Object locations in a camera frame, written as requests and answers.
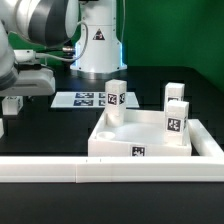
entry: black tabletop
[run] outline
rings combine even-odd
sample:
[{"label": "black tabletop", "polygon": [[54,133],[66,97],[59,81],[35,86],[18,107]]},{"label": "black tabletop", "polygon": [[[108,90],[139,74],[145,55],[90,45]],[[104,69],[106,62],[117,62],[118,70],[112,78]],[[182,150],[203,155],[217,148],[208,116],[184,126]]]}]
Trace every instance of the black tabletop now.
[{"label": "black tabletop", "polygon": [[[185,67],[130,67],[117,73],[141,110],[163,110],[165,85],[185,83],[189,118],[199,119],[224,149],[224,94]],[[57,91],[103,92],[56,68]],[[24,98],[18,116],[2,116],[1,156],[87,156],[103,109],[52,109],[54,96]],[[0,223],[223,223],[223,183],[0,184]]]}]

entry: tall white block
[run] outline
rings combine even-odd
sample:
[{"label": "tall white block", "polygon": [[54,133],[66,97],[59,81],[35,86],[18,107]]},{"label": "tall white block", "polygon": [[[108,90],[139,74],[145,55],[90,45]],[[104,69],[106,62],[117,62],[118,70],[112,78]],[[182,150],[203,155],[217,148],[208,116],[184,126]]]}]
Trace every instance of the tall white block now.
[{"label": "tall white block", "polygon": [[3,121],[0,119],[0,138],[4,135]]},{"label": "tall white block", "polygon": [[106,82],[106,119],[107,125],[119,127],[123,125],[126,110],[127,82],[111,80]]},{"label": "tall white block", "polygon": [[181,83],[168,83],[165,89],[165,102],[164,102],[164,111],[167,108],[167,103],[170,100],[183,101],[184,98],[184,84]]},{"label": "tall white block", "polygon": [[171,100],[166,109],[164,141],[168,144],[185,145],[189,103]]},{"label": "tall white block", "polygon": [[7,96],[2,101],[3,115],[18,115],[23,107],[22,96]]}]

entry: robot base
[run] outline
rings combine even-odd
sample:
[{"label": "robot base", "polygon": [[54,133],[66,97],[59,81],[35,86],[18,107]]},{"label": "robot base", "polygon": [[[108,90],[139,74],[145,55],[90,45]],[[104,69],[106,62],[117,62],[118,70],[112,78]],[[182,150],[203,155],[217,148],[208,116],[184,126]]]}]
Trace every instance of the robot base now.
[{"label": "robot base", "polygon": [[71,73],[72,73],[72,75],[75,75],[75,76],[83,78],[83,79],[110,80],[110,79],[115,79],[115,78],[121,77],[123,75],[126,75],[126,72],[125,72],[126,68],[124,68],[122,70],[115,71],[115,72],[111,72],[111,73],[94,73],[94,72],[83,72],[83,71],[76,71],[76,70],[71,70]]},{"label": "robot base", "polygon": [[79,77],[111,79],[114,72],[127,69],[123,63],[123,41],[119,41],[116,35],[116,6],[116,0],[89,1],[80,6],[81,18],[88,26],[88,32],[82,25],[81,37],[75,45],[76,56],[82,55],[85,46],[86,49],[70,66]]}]

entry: white block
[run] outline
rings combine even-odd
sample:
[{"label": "white block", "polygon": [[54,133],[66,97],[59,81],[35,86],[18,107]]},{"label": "white block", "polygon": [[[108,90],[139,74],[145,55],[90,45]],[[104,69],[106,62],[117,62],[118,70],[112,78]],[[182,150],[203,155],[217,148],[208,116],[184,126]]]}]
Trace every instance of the white block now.
[{"label": "white block", "polygon": [[187,144],[188,109],[188,102],[171,100],[167,103],[164,142],[177,145]]},{"label": "white block", "polygon": [[2,101],[3,115],[18,115],[23,107],[22,96],[8,96]]},{"label": "white block", "polygon": [[4,135],[3,121],[0,119],[0,138]]},{"label": "white block", "polygon": [[182,101],[184,98],[184,84],[181,83],[168,83],[165,89],[165,102],[164,110],[166,110],[167,103],[170,100]]},{"label": "white block", "polygon": [[197,119],[188,121],[191,142],[200,156],[223,158],[224,152],[201,122]]},{"label": "white block", "polygon": [[179,146],[187,145],[189,134],[186,133],[186,130],[187,129],[185,129],[185,131],[180,134],[165,132],[164,142],[171,145],[179,145]]},{"label": "white block", "polygon": [[224,181],[223,157],[0,157],[0,182]]},{"label": "white block", "polygon": [[167,103],[166,116],[184,119],[188,117],[189,103],[184,101],[170,100]]},{"label": "white block", "polygon": [[106,82],[105,89],[107,123],[112,127],[122,126],[126,110],[127,82],[111,80]]}]

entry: warning label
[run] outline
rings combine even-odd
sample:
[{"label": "warning label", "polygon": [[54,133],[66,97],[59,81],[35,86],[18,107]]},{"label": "warning label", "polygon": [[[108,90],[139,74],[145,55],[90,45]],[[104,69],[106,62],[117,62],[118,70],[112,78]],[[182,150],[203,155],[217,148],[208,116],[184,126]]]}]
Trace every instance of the warning label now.
[{"label": "warning label", "polygon": [[97,30],[97,33],[94,36],[93,40],[105,40],[103,33],[100,29]]}]

